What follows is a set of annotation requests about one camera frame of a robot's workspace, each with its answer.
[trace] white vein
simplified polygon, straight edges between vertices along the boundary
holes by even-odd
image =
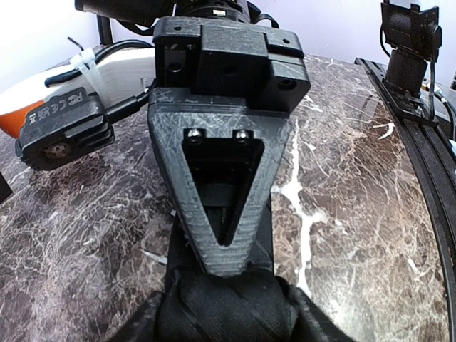
[[[141,252],[148,258],[151,258],[152,260],[156,261],[157,263],[161,265],[166,265],[168,263],[168,258],[166,256],[161,256],[157,255],[155,253],[146,251],[145,249],[141,249]]]
[[[12,185],[15,181],[17,181],[18,178],[22,177],[29,170],[31,170],[31,168],[27,167],[24,171],[22,171],[22,172],[18,173],[17,175],[15,175],[13,177],[13,179],[9,182],[9,184]]]
[[[305,108],[308,108],[310,110],[319,112],[319,113],[323,112],[320,109],[320,107],[314,103],[314,100],[312,100],[311,97],[308,96],[308,95],[304,96],[304,99],[302,101],[302,106],[305,107]]]
[[[388,131],[382,135],[381,137],[379,137],[378,139],[379,140],[383,140],[383,139],[386,139],[387,137],[389,137],[390,135],[393,134],[393,131],[394,131],[394,123],[386,123],[385,125],[376,125],[376,126],[373,126],[374,128],[382,128],[382,127],[388,127]]]
[[[311,297],[311,291],[306,280],[306,269],[311,267],[311,236],[310,231],[313,224],[317,222],[328,223],[328,216],[321,210],[315,211],[312,215],[307,215],[303,211],[303,206],[299,198],[299,193],[303,187],[298,181],[299,175],[299,124],[296,121],[296,131],[293,137],[293,145],[291,150],[293,160],[293,170],[291,171],[291,180],[283,187],[274,186],[272,192],[276,192],[285,196],[291,203],[291,208],[301,218],[301,263],[302,268],[299,270],[298,287],[303,289],[307,296]]]

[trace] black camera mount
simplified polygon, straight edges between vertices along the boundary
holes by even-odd
[[[435,63],[442,46],[442,29],[439,26],[439,8],[421,11],[418,5],[410,9],[382,3],[386,43],[393,47],[386,74],[382,74],[382,91],[397,115],[408,120],[436,126],[434,94],[430,92],[429,106],[420,98],[421,85],[428,63],[431,78],[435,77]]]
[[[179,213],[175,229],[182,225],[208,273],[233,276],[249,265],[273,271],[271,186],[289,114],[310,88],[296,35],[167,17],[154,43],[148,120]],[[252,249],[255,241],[262,248]],[[179,253],[174,244],[170,255]]]

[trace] triangular cutout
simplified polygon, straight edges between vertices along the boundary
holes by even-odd
[[[221,246],[229,246],[261,162],[264,144],[253,138],[201,138],[185,140],[182,149],[212,231]]]

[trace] wire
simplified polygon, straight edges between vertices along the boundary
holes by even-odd
[[[149,102],[149,94],[153,85],[144,93],[141,93],[138,96],[132,96],[118,104],[110,107],[106,111],[106,116],[111,125],[118,123],[119,121],[128,118],[129,116],[138,112],[141,107],[147,105]]]
[[[97,64],[99,64],[103,59],[105,59],[109,55],[112,55],[113,53],[126,49],[126,48],[152,48],[152,47],[153,46],[146,41],[138,41],[135,39],[128,40],[128,41],[120,41],[113,45],[106,46],[100,52],[96,53],[95,62]],[[72,71],[67,71],[66,73],[62,73],[60,75],[51,76],[51,77],[47,78],[44,81],[44,85],[47,88],[49,88],[50,86],[52,86],[54,84],[65,83],[65,82],[71,81],[74,78],[79,77],[80,75],[81,75],[81,72],[79,70],[74,69]]]
[[[434,104],[434,95],[435,95],[435,61],[434,56],[430,59],[430,89],[429,89],[429,108],[430,108],[430,117],[429,120],[432,122],[435,118],[435,104]]]
[[[273,29],[280,29],[279,23],[269,14],[261,13],[253,20],[253,24],[258,24],[262,20],[269,20]]]
[[[77,41],[75,41],[74,39],[72,39],[71,37],[66,37],[71,43],[73,43],[74,45],[76,45],[77,47],[79,47],[81,49],[81,51],[84,51],[84,48],[82,45],[80,45]]]
[[[126,21],[118,20],[118,23],[120,25],[122,25],[124,28],[126,28],[127,30],[132,31],[133,33],[139,34],[140,36],[148,37],[148,36],[154,35],[155,25],[149,29],[147,28],[145,30],[142,30],[139,27],[137,27],[135,24],[127,23]]]
[[[456,141],[456,109],[441,93],[436,93],[435,97],[445,106],[448,112],[451,124],[450,139]]]
[[[391,54],[386,50],[385,43],[383,43],[383,24],[380,26],[380,45],[382,46],[382,50],[386,53],[386,55],[391,58]]]

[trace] orange and white device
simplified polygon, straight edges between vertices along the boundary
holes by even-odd
[[[17,139],[27,113],[55,96],[84,87],[88,93],[98,93],[108,107],[144,92],[147,82],[155,78],[154,48],[118,51],[98,65],[93,60],[94,55],[92,49],[84,50],[72,58],[70,64],[36,74],[0,93],[0,128]],[[46,87],[46,79],[75,68],[81,71],[80,76]]]

